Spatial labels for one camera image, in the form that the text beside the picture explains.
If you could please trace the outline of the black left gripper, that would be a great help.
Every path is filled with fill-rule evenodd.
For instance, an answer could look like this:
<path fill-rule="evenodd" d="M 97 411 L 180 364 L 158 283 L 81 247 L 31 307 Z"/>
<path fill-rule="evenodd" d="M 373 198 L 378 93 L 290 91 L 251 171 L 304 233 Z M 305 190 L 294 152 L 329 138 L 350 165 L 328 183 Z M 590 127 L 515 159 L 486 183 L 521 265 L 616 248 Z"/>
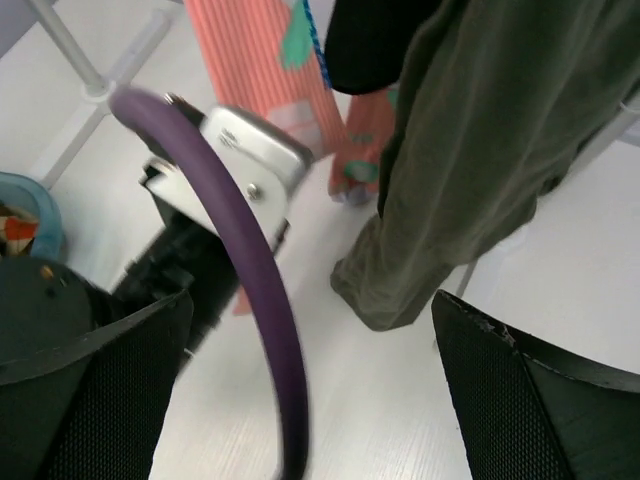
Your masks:
<path fill-rule="evenodd" d="M 164 228 L 126 269 L 115 297 L 134 309 L 186 290 L 193 302 L 186 348 L 196 350 L 214 329 L 239 279 L 220 238 L 158 198 Z"/>

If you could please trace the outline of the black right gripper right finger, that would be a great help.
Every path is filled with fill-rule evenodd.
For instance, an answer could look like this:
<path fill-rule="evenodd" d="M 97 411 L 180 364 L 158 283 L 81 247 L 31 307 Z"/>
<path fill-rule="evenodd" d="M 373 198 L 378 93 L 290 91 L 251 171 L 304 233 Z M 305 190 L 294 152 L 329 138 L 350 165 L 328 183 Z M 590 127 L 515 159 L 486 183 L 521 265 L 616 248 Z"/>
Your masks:
<path fill-rule="evenodd" d="M 475 479 L 636 479 L 639 377 L 440 290 L 436 342 Z"/>

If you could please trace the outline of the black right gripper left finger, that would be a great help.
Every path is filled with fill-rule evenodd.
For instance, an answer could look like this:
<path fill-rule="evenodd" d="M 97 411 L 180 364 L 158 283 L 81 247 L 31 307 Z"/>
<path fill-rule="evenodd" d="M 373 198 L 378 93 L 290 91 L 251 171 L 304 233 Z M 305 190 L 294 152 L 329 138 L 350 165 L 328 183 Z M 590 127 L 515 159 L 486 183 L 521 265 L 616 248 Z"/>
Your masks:
<path fill-rule="evenodd" d="M 2 478 L 148 478 L 192 311 L 182 292 L 2 363 Z"/>

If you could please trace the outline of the pink patterned sock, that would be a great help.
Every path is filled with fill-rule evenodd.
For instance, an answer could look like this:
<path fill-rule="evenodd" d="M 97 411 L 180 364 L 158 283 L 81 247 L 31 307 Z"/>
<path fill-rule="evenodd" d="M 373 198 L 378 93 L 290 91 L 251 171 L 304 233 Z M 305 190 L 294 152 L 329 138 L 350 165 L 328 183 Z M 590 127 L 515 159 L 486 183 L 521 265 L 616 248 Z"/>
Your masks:
<path fill-rule="evenodd" d="M 186 10 L 219 103 L 262 117 L 318 159 L 345 145 L 308 2 L 189 0 Z"/>
<path fill-rule="evenodd" d="M 328 193 L 338 202 L 361 205 L 378 193 L 380 157 L 394 130 L 398 87 L 353 96 L 345 122 L 347 142 L 336 152 Z"/>

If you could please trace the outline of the beige argyle sock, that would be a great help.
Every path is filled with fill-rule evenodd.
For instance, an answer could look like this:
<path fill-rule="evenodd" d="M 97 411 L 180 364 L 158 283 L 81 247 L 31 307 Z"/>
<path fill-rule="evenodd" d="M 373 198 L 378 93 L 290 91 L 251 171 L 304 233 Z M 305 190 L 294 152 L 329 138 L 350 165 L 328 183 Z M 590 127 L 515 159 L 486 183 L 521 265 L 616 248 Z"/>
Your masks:
<path fill-rule="evenodd" d="M 39 219 L 18 207 L 4 203 L 1 210 L 1 258 L 26 256 L 31 253 L 39 227 Z"/>

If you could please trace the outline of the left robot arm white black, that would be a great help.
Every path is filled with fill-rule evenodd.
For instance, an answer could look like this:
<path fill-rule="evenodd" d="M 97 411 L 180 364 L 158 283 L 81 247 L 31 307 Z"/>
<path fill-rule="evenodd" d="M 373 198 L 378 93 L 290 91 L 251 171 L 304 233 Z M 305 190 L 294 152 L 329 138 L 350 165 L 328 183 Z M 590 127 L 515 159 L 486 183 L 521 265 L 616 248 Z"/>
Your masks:
<path fill-rule="evenodd" d="M 156 199 L 163 230 L 129 264 L 113 292 L 52 260 L 20 256 L 1 263 L 1 383 L 42 377 L 93 354 L 132 329 L 100 328 L 129 315 L 148 316 L 186 291 L 191 315 L 178 323 L 195 350 L 214 328 L 239 285 L 222 241 L 167 202 Z"/>

